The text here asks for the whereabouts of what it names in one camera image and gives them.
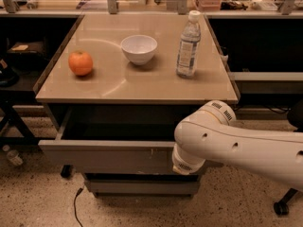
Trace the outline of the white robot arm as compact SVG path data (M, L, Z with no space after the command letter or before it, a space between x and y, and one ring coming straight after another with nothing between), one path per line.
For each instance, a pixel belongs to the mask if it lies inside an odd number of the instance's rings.
M303 133L236 128L224 102L212 100L184 118L174 131L173 170L198 171L205 161L237 166L303 190Z

